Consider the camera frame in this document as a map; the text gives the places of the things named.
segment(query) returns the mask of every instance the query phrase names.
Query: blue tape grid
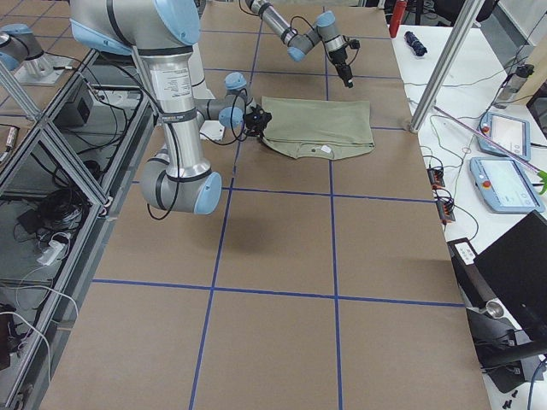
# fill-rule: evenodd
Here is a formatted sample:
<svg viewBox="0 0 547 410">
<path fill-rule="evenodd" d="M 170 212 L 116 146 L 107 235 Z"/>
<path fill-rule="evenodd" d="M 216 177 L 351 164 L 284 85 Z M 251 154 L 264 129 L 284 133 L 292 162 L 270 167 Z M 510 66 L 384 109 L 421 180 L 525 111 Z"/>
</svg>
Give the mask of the blue tape grid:
<svg viewBox="0 0 547 410">
<path fill-rule="evenodd" d="M 21 5 L 22 0 L 14 6 L 8 13 L 9 15 L 13 10 L 15 10 L 19 5 Z M 50 11 L 50 9 L 55 4 L 52 3 L 49 8 L 47 8 L 38 18 L 37 20 L 32 24 L 36 24 L 38 21 L 40 21 L 43 18 L 46 18 L 44 15 Z M 59 41 L 60 38 L 65 37 L 65 34 L 69 30 L 69 27 L 63 31 L 61 36 L 55 37 L 55 36 L 40 36 L 45 38 L 55 38 L 55 42 L 50 46 L 50 48 L 54 47 L 56 43 Z M 205 32 L 219 32 L 219 33 L 228 33 L 225 31 L 214 31 L 214 30 L 204 30 Z M 253 59 L 253 66 L 250 73 L 250 84 L 252 83 L 253 76 L 255 73 L 272 73 L 272 74 L 284 74 L 284 75 L 322 75 L 325 77 L 326 82 L 326 100 L 329 99 L 329 90 L 328 90 L 328 78 L 329 77 L 336 77 L 335 74 L 328 74 L 327 71 L 327 59 L 325 58 L 325 73 L 324 74 L 302 74 L 302 73 L 277 73 L 277 72 L 259 72 L 256 71 L 256 59 L 258 56 L 258 50 L 260 45 L 260 39 L 261 35 L 274 35 L 272 33 L 266 33 L 262 32 L 262 22 L 260 24 L 259 32 L 231 32 L 231 33 L 244 33 L 244 34 L 257 34 L 257 40 L 256 40 L 256 48 L 255 48 L 255 55 Z M 371 39 L 371 40 L 390 40 L 389 38 L 379 38 L 379 37 L 359 37 L 362 39 Z M 232 71 L 232 70 L 223 70 L 219 68 L 209 68 L 205 69 L 206 71 Z M 400 77 L 386 77 L 386 76 L 355 76 L 356 78 L 368 78 L 368 79 L 400 79 Z M 0 107 L 8 100 L 8 97 L 5 98 L 1 103 Z M 402 128 L 397 127 L 373 127 L 373 129 L 384 129 L 384 130 L 403 130 Z M 238 143 L 238 147 L 236 150 L 235 158 L 234 158 L 234 165 L 233 165 L 233 173 L 235 175 L 237 171 L 237 160 L 240 153 L 240 143 Z M 382 197 L 382 196 L 352 196 L 352 195 L 340 195 L 334 193 L 333 188 L 333 175 L 332 175 L 332 162 L 329 161 L 329 184 L 330 184 L 330 192 L 329 193 L 314 193 L 314 192 L 295 192 L 295 191 L 275 191 L 275 190 L 254 190 L 254 189 L 245 189 L 245 188 L 234 188 L 235 178 L 232 177 L 231 183 L 229 187 L 223 188 L 224 190 L 228 190 L 228 198 L 226 202 L 226 209 L 224 214 L 224 220 L 222 223 L 222 229 L 221 229 L 221 237 L 219 240 L 219 246 L 217 250 L 217 256 L 215 260 L 215 269 L 213 272 L 213 278 L 211 280 L 210 286 L 199 286 L 199 285 L 190 285 L 190 284 L 166 284 L 166 283 L 153 283 L 153 282 L 139 282 L 139 281 L 126 281 L 126 280 L 114 280 L 114 279 L 93 279 L 94 283 L 102 283 L 102 284 L 125 284 L 125 285 L 139 285 L 139 286 L 153 286 L 153 287 L 164 287 L 164 288 L 179 288 L 179 289 L 189 289 L 189 290 L 204 290 L 209 292 L 209 299 L 208 299 L 208 305 L 207 310 L 205 314 L 205 319 L 203 323 L 203 331 L 202 331 L 202 337 L 200 341 L 199 346 L 199 352 L 197 357 L 197 364 L 196 364 L 196 370 L 194 372 L 194 380 L 192 383 L 192 390 L 191 390 L 191 399 L 189 403 L 189 410 L 193 410 L 194 403 L 196 400 L 196 393 L 197 393 L 197 386 L 199 381 L 199 373 L 201 370 L 201 363 L 203 359 L 203 351 L 205 348 L 205 342 L 207 339 L 207 332 L 209 328 L 209 318 L 211 314 L 211 309 L 214 302 L 214 295 L 216 291 L 219 292 L 231 292 L 231 293 L 248 293 L 248 294 L 257 294 L 257 295 L 270 295 L 270 296 L 290 296 L 290 297 L 303 297 L 303 298 L 320 298 L 320 299 L 329 299 L 333 300 L 334 303 L 334 317 L 335 317 L 335 334 L 336 334 L 336 358 L 337 358 L 337 379 L 338 379 L 338 410 L 344 409 L 344 395 L 343 395 L 343 380 L 342 380 L 342 347 L 341 347 L 341 341 L 340 341 L 340 319 L 339 319 L 339 301 L 354 301 L 354 302 L 379 302 L 379 303 L 396 303 L 396 304 L 406 304 L 406 305 L 421 305 L 421 306 L 432 306 L 432 307 L 445 307 L 445 308 L 463 308 L 464 305 L 460 303 L 448 303 L 448 302 L 424 302 L 424 301 L 411 301 L 411 300 L 396 300 L 396 299 L 386 299 L 386 298 L 372 298 L 372 297 L 360 297 L 360 296 L 342 296 L 338 294 L 338 268 L 337 268 L 337 250 L 336 250 L 336 221 L 335 221 L 335 208 L 334 208 L 334 198 L 335 197 L 346 197 L 346 198 L 355 198 L 355 199 L 368 199 L 368 200 L 387 200 L 387 201 L 403 201 L 403 202 L 425 202 L 425 203 L 433 203 L 433 200 L 416 200 L 416 199 L 409 199 L 409 198 L 391 198 L 391 197 Z M 289 194 L 289 195 L 315 195 L 315 196 L 328 196 L 330 197 L 330 203 L 331 203 L 331 235 L 332 235 L 332 276 L 333 276 L 333 284 L 334 284 L 334 294 L 333 295 L 320 295 L 320 294 L 310 294 L 310 293 L 298 293 L 298 292 L 284 292 L 284 291 L 274 291 L 274 290 L 249 290 L 249 289 L 237 289 L 237 288 L 223 288 L 223 287 L 216 287 L 216 279 L 218 275 L 218 269 L 220 265 L 221 260 L 221 254 L 222 254 L 222 248 L 224 244 L 224 237 L 226 234 L 226 226 L 228 221 L 228 216 L 230 212 L 230 205 L 232 200 L 232 193 L 234 191 L 249 191 L 249 192 L 269 192 L 269 193 L 279 193 L 279 194 Z"/>
<path fill-rule="evenodd" d="M 252 67 L 250 71 L 246 72 L 250 78 L 250 81 L 249 81 L 250 87 L 252 86 L 254 74 L 259 73 L 259 71 L 256 70 L 256 62 L 258 57 L 258 51 L 260 49 L 260 40 L 261 40 L 262 34 L 263 33 L 262 33 L 262 22 L 261 22 L 260 30 L 257 33 L 255 55 L 253 57 Z M 328 60 L 325 58 L 324 73 L 315 74 L 315 75 L 324 76 L 325 78 L 326 100 L 329 99 L 329 88 L 328 88 L 329 77 L 335 77 L 328 74 L 327 66 L 328 66 Z M 211 68 L 209 69 L 209 71 L 231 72 L 232 70 Z M 399 128 L 399 127 L 381 127 L 381 126 L 373 127 L 373 129 L 392 130 L 392 131 L 403 130 L 402 128 Z M 391 201 L 391 202 L 420 202 L 420 203 L 434 203 L 434 200 L 433 199 L 426 200 L 426 199 L 396 198 L 396 197 L 383 197 L 383 196 L 357 196 L 357 195 L 336 194 L 334 192 L 332 161 L 329 161 L 329 192 L 320 193 L 320 192 L 303 192 L 303 191 L 289 191 L 289 190 L 263 190 L 263 189 L 252 189 L 252 188 L 236 188 L 234 184 L 235 184 L 235 178 L 237 177 L 237 163 L 238 163 L 238 158 L 240 156 L 240 152 L 241 152 L 241 143 L 238 143 L 235 157 L 234 157 L 233 169 L 232 169 L 233 176 L 230 180 L 229 186 L 223 187 L 223 190 L 227 191 L 228 198 L 226 202 L 224 219 L 222 222 L 221 238 L 219 241 L 219 247 L 218 247 L 217 256 L 215 260 L 215 269 L 213 272 L 213 278 L 212 278 L 210 286 L 127 281 L 127 280 L 116 280 L 116 279 L 107 279 L 107 278 L 94 279 L 94 282 L 102 283 L 102 284 L 124 284 L 124 285 L 135 285 L 135 286 L 154 286 L 154 287 L 166 287 L 166 288 L 175 288 L 175 289 L 208 291 L 209 293 L 208 305 L 207 305 L 207 310 L 206 310 L 205 319 L 203 323 L 202 335 L 201 335 L 199 351 L 197 355 L 196 369 L 194 371 L 194 379 L 192 382 L 191 398 L 188 404 L 188 410 L 193 410 L 196 403 L 197 389 L 199 387 L 199 376 L 201 371 L 201 365 L 203 362 L 203 354 L 205 350 L 205 343 L 207 341 L 207 334 L 209 329 L 209 320 L 210 320 L 211 310 L 215 302 L 216 292 L 332 300 L 333 307 L 334 307 L 334 330 L 335 330 L 335 345 L 336 345 L 335 354 L 336 354 L 337 381 L 338 381 L 338 386 L 337 386 L 338 387 L 338 410 L 344 410 L 344 391 L 343 391 L 343 376 L 342 376 L 342 343 L 341 343 L 341 330 L 340 330 L 339 301 L 390 303 L 390 304 L 418 305 L 418 306 L 428 306 L 428 307 L 438 307 L 438 308 L 464 308 L 464 305 L 461 303 L 450 303 L 450 302 L 426 302 L 426 301 L 412 301 L 412 300 L 398 300 L 398 299 L 388 299 L 388 298 L 340 295 L 338 293 L 338 262 L 337 262 L 336 220 L 335 220 L 336 212 L 335 212 L 334 198 L 352 198 L 356 200 L 380 200 L 380 201 Z M 226 235 L 226 227 L 228 223 L 230 208 L 232 205 L 231 204 L 232 193 L 234 191 L 274 193 L 274 194 L 283 194 L 283 195 L 323 196 L 323 197 L 330 198 L 330 218 L 331 218 L 331 237 L 332 237 L 332 281 L 333 281 L 332 295 L 288 292 L 288 291 L 277 291 L 277 290 L 256 290 L 256 289 L 253 290 L 253 289 L 227 288 L 227 287 L 216 286 L 216 280 L 217 280 L 217 276 L 219 272 L 219 265 L 221 261 L 221 254 L 222 254 L 222 249 L 224 244 L 224 237 Z"/>
</svg>

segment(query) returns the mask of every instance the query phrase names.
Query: robot arm label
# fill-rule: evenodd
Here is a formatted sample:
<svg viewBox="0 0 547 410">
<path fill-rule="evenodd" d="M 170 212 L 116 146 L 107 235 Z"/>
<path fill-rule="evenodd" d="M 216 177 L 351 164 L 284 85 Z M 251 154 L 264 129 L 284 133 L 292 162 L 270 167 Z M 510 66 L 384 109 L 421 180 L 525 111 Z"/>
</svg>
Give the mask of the robot arm label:
<svg viewBox="0 0 547 410">
<path fill-rule="evenodd" d="M 150 77 L 156 96 L 160 100 L 174 100 L 191 95 L 190 70 L 188 68 L 174 70 L 151 70 Z"/>
</svg>

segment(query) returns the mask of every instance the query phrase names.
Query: dark blue object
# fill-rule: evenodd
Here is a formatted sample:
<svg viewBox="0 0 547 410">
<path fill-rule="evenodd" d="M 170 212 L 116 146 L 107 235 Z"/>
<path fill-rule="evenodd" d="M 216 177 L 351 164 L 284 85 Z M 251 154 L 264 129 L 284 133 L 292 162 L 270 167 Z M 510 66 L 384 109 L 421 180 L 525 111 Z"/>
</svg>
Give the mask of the dark blue object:
<svg viewBox="0 0 547 410">
<path fill-rule="evenodd" d="M 427 53 L 427 48 L 424 47 L 424 44 L 412 32 L 404 33 L 404 39 L 418 57 L 422 57 Z"/>
</svg>

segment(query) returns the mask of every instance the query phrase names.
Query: tablet screen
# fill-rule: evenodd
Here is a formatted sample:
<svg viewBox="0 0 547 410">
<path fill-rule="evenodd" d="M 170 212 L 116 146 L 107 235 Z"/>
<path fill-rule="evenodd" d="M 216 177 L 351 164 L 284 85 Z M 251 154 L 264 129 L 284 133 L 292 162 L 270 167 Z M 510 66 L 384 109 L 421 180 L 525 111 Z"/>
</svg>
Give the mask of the tablet screen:
<svg viewBox="0 0 547 410">
<path fill-rule="evenodd" d="M 510 118 L 493 115 L 491 117 L 491 139 L 505 149 L 522 155 L 525 144 L 525 123 Z"/>
<path fill-rule="evenodd" d="M 512 161 L 482 160 L 486 177 L 504 207 L 534 207 L 530 191 Z"/>
</svg>

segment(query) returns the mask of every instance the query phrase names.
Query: power adapter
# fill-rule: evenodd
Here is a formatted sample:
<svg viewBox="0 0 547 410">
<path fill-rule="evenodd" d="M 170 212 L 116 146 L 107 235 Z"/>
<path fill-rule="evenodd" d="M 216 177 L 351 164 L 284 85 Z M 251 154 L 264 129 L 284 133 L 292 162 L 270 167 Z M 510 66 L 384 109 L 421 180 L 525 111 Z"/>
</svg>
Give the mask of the power adapter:
<svg viewBox="0 0 547 410">
<path fill-rule="evenodd" d="M 67 232 L 59 232 L 53 235 L 51 240 L 48 242 L 49 246 L 44 250 L 44 252 L 42 252 L 42 255 L 37 258 L 37 262 L 45 267 L 51 265 L 58 259 L 65 247 L 68 246 L 69 240 L 70 233 Z"/>
</svg>

